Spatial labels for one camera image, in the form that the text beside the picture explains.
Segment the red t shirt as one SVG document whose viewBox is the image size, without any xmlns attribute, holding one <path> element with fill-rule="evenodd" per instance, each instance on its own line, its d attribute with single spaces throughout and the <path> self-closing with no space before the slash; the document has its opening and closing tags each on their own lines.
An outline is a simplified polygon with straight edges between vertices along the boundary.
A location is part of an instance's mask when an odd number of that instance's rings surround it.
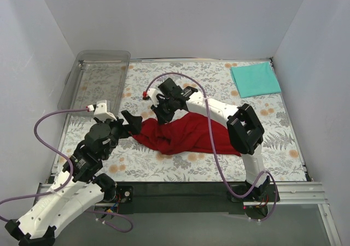
<svg viewBox="0 0 350 246">
<path fill-rule="evenodd" d="M 213 152 L 209 137 L 207 118 L 196 113 L 187 113 L 169 124 L 160 125 L 154 118 L 142 122 L 140 134 L 133 138 L 145 147 L 164 155 L 183 152 Z"/>
</svg>

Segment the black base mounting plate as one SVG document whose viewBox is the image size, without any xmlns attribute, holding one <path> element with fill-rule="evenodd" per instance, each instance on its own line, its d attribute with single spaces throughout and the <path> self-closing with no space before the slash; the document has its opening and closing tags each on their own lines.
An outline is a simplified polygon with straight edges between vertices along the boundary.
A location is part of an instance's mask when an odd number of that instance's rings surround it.
<svg viewBox="0 0 350 246">
<path fill-rule="evenodd" d="M 267 207 L 280 201 L 270 184 L 264 198 L 234 198 L 221 182 L 119 182 L 112 201 L 101 201 L 96 209 L 113 208 L 119 214 L 136 213 L 229 213 L 243 215 L 251 208 L 265 217 Z"/>
</svg>

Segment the folded teal t shirt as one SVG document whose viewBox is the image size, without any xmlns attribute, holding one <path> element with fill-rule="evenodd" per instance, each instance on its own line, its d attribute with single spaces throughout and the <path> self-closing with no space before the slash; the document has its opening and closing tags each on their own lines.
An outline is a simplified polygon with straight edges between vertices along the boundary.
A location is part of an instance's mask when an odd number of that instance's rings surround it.
<svg viewBox="0 0 350 246">
<path fill-rule="evenodd" d="M 281 93 L 279 82 L 269 62 L 231 67 L 230 73 L 241 98 Z"/>
</svg>

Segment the clear plastic bin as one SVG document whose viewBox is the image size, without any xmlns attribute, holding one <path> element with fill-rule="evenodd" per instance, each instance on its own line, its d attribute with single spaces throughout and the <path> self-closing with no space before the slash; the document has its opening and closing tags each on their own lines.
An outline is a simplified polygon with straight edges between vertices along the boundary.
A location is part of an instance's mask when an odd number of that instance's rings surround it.
<svg viewBox="0 0 350 246">
<path fill-rule="evenodd" d="M 57 108 L 79 109 L 108 100 L 117 115 L 131 54 L 123 50 L 83 50 L 65 79 Z"/>
</svg>

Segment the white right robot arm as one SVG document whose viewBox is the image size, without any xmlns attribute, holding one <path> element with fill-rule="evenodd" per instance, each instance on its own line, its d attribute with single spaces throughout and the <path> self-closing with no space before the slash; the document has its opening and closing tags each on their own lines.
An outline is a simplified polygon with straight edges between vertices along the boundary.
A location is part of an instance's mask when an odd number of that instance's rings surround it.
<svg viewBox="0 0 350 246">
<path fill-rule="evenodd" d="M 151 109 L 160 124 L 171 122 L 176 111 L 185 110 L 224 126 L 232 147 L 241 155 L 246 172 L 247 191 L 236 198 L 249 196 L 259 201 L 267 195 L 270 176 L 261 155 L 265 130 L 250 105 L 237 107 L 208 98 L 202 88 L 188 86 L 182 89 L 171 78 L 156 89 L 147 87 L 143 98 L 151 99 Z"/>
</svg>

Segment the aluminium frame rail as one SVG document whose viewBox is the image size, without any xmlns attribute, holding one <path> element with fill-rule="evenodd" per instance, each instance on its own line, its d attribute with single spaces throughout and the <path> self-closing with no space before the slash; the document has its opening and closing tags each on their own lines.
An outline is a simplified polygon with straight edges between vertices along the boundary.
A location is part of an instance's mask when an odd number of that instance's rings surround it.
<svg viewBox="0 0 350 246">
<path fill-rule="evenodd" d="M 320 182 L 278 181 L 279 204 L 328 204 L 328 197 Z"/>
</svg>

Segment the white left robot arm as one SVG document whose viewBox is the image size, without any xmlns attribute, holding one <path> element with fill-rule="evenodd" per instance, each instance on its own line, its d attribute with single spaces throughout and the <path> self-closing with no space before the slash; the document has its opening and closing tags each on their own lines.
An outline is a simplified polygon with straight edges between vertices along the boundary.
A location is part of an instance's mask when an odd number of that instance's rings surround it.
<svg viewBox="0 0 350 246">
<path fill-rule="evenodd" d="M 93 124 L 63 165 L 56 180 L 37 203 L 17 220 L 8 220 L 5 229 L 19 245 L 53 245 L 60 232 L 97 202 L 116 198 L 115 181 L 98 174 L 120 139 L 139 134 L 142 117 L 127 110 L 116 118 L 109 112 L 95 112 Z"/>
</svg>

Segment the floral tablecloth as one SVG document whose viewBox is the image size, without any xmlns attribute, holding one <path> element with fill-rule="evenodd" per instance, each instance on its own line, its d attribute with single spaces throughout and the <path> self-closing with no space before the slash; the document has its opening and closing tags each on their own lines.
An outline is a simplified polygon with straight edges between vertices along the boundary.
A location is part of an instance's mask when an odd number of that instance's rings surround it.
<svg viewBox="0 0 350 246">
<path fill-rule="evenodd" d="M 122 139 L 102 172 L 116 181 L 244 181 L 243 160 L 228 131 L 205 116 L 176 112 L 158 125 L 151 101 L 142 98 L 149 85 L 170 78 L 181 88 L 202 86 L 207 96 L 226 104 L 249 104 L 264 127 L 261 157 L 277 181 L 304 181 L 306 171 L 279 93 L 241 98 L 232 78 L 233 62 L 82 62 L 74 107 L 98 100 L 119 101 L 120 110 L 143 119 L 142 133 Z"/>
</svg>

